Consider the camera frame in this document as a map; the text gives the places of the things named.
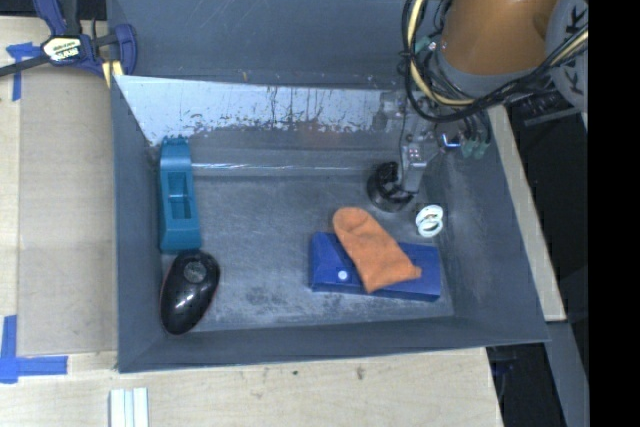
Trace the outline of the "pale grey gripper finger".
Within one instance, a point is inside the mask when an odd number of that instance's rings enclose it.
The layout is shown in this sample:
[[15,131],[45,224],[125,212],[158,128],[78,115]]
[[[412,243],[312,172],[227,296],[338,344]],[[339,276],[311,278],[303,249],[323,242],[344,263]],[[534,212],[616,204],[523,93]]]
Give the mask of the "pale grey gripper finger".
[[427,166],[425,150],[420,145],[406,145],[402,150],[402,189],[417,193]]

